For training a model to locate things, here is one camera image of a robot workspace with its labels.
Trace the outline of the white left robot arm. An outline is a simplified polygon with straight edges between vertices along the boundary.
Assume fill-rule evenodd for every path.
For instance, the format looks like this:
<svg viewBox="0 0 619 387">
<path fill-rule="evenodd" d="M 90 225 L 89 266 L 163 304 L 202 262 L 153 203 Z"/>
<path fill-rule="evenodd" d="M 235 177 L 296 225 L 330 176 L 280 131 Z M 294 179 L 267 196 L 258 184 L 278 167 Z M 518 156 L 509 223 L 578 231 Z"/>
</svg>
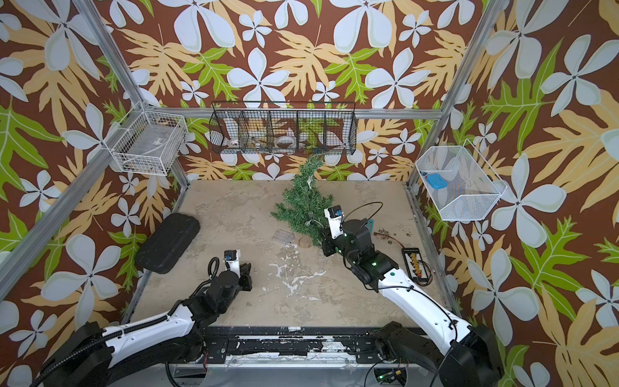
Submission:
<svg viewBox="0 0 619 387">
<path fill-rule="evenodd" d="M 251 264 L 244 263 L 204 281 L 168 312 L 117 327 L 87 323 L 45 361 L 31 384 L 107 386 L 155 364 L 193 359 L 206 329 L 251 287 Z"/>
</svg>

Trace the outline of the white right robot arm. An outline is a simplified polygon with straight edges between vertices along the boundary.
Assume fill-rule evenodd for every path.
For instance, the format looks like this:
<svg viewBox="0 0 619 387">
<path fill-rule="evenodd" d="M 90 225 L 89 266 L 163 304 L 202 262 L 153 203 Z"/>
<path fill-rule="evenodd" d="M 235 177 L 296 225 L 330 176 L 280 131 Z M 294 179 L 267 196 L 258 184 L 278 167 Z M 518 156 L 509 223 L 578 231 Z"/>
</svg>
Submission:
<svg viewBox="0 0 619 387">
<path fill-rule="evenodd" d="M 390 322 L 375 335 L 385 361 L 417 364 L 444 386 L 496 386 L 505 375 L 495 333 L 472 326 L 438 304 L 406 271 L 375 249 L 364 220 L 327 216 L 321 230 L 325 256 L 338 253 L 348 269 L 411 318 L 423 331 L 415 334 Z"/>
</svg>

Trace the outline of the small circuit board with leds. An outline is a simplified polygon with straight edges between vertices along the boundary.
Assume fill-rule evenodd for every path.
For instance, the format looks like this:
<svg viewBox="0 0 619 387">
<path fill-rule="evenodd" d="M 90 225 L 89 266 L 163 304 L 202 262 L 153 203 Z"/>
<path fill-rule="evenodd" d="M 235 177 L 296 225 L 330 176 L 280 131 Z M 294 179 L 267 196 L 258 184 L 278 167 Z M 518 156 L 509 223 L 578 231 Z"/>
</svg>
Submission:
<svg viewBox="0 0 619 387">
<path fill-rule="evenodd" d="M 373 371 L 377 385 L 381 386 L 405 386 L 407 372 L 405 368 L 387 369 L 381 368 Z"/>
</svg>

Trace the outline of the clear plastic battery box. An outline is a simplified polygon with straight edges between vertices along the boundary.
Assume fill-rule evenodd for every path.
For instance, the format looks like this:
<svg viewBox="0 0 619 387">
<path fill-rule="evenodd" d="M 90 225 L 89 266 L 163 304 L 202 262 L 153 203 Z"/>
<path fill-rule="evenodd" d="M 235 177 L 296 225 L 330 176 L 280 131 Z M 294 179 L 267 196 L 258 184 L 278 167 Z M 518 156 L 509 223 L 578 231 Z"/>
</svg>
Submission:
<svg viewBox="0 0 619 387">
<path fill-rule="evenodd" d="M 278 229 L 272 237 L 272 240 L 282 245 L 292 245 L 295 241 L 295 235 L 291 232 Z"/>
</svg>

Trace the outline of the left aluminium frame post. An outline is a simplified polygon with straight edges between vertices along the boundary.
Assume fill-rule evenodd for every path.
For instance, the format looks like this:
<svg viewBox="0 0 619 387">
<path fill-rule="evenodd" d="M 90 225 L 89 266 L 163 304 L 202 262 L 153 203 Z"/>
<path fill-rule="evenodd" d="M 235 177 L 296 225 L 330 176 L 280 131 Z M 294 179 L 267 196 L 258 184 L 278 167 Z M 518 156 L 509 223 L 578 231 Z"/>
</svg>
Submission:
<svg viewBox="0 0 619 387">
<path fill-rule="evenodd" d="M 114 39 L 111 33 L 107 30 L 107 27 L 104 25 L 103 18 L 98 12 L 94 2 L 93 1 L 75 1 L 74 5 L 76 6 L 79 14 L 85 18 L 89 27 L 93 29 L 94 37 L 97 40 L 98 46 L 102 50 L 103 55 L 106 57 L 107 63 L 110 66 L 111 71 L 116 75 L 119 81 L 119 85 L 121 85 L 123 91 L 126 92 L 128 95 L 129 101 L 131 103 L 131 107 L 127 110 L 127 113 L 132 108 L 134 108 L 134 106 L 140 105 L 146 109 L 174 114 L 174 113 L 169 112 L 167 108 L 158 108 L 158 107 L 153 106 L 152 104 L 149 103 L 149 101 L 145 98 L 145 96 L 143 96 L 142 92 L 140 91 L 137 85 L 136 80 L 132 76 L 132 72 L 130 71 L 126 61 L 122 57 L 122 54 L 120 52 L 118 45 L 114 42 Z M 107 139 L 103 141 L 103 148 L 106 150 L 106 153 L 107 153 L 106 158 L 110 161 L 110 163 L 112 165 L 118 166 L 106 147 L 106 144 L 111 141 L 112 135 L 114 133 L 115 125 L 116 123 L 112 124 L 111 126 L 112 133 L 110 137 L 108 137 Z M 181 187 L 185 190 L 190 186 L 190 183 L 187 178 L 187 175 L 182 169 L 181 163 L 178 160 L 178 158 L 175 161 L 175 163 L 172 165 L 172 169 L 170 170 L 169 174 L 174 175 L 174 177 L 179 181 L 179 184 L 181 185 Z"/>
</svg>

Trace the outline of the blue object in basket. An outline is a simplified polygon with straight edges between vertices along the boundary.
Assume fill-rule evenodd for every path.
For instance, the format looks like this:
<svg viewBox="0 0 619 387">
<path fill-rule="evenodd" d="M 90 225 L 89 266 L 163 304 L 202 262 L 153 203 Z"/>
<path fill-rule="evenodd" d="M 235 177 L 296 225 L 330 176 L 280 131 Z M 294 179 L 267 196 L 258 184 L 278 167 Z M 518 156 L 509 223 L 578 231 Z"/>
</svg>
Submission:
<svg viewBox="0 0 619 387">
<path fill-rule="evenodd" d="M 440 174 L 428 174 L 426 181 L 433 190 L 445 189 L 448 186 L 448 182 Z"/>
</svg>

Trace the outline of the black tray with parts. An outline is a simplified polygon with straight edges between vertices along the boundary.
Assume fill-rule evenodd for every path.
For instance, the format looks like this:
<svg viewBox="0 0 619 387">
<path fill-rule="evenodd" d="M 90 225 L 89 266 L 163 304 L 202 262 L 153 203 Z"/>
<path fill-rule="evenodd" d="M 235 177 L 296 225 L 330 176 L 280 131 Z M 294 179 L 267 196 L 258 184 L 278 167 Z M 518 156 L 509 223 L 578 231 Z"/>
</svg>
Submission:
<svg viewBox="0 0 619 387">
<path fill-rule="evenodd" d="M 422 258 L 419 248 L 403 248 L 401 254 L 406 264 L 406 272 L 414 283 L 426 287 L 433 282 L 432 268 Z"/>
</svg>

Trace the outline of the black oval case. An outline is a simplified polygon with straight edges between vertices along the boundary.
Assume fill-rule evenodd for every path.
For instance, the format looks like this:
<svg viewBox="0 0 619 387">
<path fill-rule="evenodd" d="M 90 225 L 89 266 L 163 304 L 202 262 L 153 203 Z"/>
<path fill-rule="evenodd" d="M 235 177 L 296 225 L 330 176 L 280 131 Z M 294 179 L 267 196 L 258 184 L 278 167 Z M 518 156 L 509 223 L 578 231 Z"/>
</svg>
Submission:
<svg viewBox="0 0 619 387">
<path fill-rule="evenodd" d="M 169 273 L 200 231 L 193 216 L 172 213 L 147 238 L 135 255 L 138 266 L 157 274 Z"/>
</svg>

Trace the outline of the vertical aluminium frame post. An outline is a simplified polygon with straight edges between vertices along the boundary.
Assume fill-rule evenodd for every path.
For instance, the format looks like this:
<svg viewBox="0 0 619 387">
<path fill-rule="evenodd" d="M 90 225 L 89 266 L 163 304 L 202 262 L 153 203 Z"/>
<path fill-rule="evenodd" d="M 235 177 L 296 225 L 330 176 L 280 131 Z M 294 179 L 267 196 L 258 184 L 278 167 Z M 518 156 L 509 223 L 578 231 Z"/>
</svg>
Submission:
<svg viewBox="0 0 619 387">
<path fill-rule="evenodd" d="M 447 30 L 453 19 L 459 19 L 459 11 L 456 11 L 459 5 L 464 6 L 464 19 L 471 23 L 475 19 L 470 15 L 470 11 L 480 11 L 477 26 L 468 42 Z M 436 58 L 422 67 L 430 70 L 430 80 L 418 90 L 423 95 L 436 94 L 443 87 L 445 94 L 434 108 L 414 108 L 404 111 L 402 116 L 404 120 L 414 121 L 416 124 L 422 121 L 429 123 L 429 132 L 422 136 L 420 143 L 422 153 L 435 143 L 441 130 L 449 124 L 451 113 L 459 104 L 459 95 L 466 89 L 474 64 L 482 56 L 485 40 L 492 34 L 496 21 L 508 5 L 508 1 L 453 1 L 445 9 L 446 15 L 437 19 L 434 32 L 442 47 L 429 51 L 430 55 Z"/>
</svg>

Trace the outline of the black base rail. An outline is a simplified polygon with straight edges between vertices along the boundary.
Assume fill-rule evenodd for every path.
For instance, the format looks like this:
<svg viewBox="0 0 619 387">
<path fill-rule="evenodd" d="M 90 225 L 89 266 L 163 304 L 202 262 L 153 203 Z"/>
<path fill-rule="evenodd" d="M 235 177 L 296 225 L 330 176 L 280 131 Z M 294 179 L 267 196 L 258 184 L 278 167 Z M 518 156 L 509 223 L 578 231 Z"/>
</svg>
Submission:
<svg viewBox="0 0 619 387">
<path fill-rule="evenodd" d="M 369 327 L 208 327 L 199 354 L 207 365 L 230 364 L 250 356 L 278 361 L 322 361 L 333 357 L 373 364 L 387 356 L 387 345 Z"/>
</svg>

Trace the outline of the white hexagonal mesh basket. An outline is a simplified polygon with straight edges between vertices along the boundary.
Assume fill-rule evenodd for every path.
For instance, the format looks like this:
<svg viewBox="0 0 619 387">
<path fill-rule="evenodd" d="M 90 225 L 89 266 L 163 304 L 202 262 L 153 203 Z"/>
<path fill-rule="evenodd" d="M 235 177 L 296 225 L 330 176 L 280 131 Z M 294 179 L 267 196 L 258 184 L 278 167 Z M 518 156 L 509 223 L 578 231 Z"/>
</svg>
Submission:
<svg viewBox="0 0 619 387">
<path fill-rule="evenodd" d="M 441 220 L 446 222 L 486 219 L 508 190 L 508 184 L 471 142 L 432 146 L 415 166 Z M 440 174 L 448 182 L 447 188 L 433 190 L 426 181 L 428 174 Z"/>
</svg>

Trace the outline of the small green christmas tree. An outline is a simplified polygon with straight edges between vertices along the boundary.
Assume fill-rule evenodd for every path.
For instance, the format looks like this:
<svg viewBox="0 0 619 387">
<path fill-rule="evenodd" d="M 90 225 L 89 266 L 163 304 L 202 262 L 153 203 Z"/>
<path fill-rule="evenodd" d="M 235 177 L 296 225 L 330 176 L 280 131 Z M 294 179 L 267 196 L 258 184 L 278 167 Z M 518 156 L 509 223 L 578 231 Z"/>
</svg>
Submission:
<svg viewBox="0 0 619 387">
<path fill-rule="evenodd" d="M 283 201 L 275 205 L 271 216 L 280 222 L 287 223 L 294 233 L 309 237 L 314 246 L 320 246 L 321 230 L 326 227 L 324 224 L 324 210 L 331 207 L 333 204 L 333 196 L 323 195 L 317 185 L 317 179 L 314 173 L 324 165 L 324 157 L 322 155 L 310 156 L 306 162 L 300 167 L 299 172 L 292 179 L 292 186 L 285 189 L 283 192 Z M 316 215 L 316 221 L 307 225 L 308 221 L 306 207 L 306 192 L 308 190 L 307 178 L 313 176 L 315 186 L 319 193 L 324 197 L 324 209 L 320 215 Z"/>
</svg>

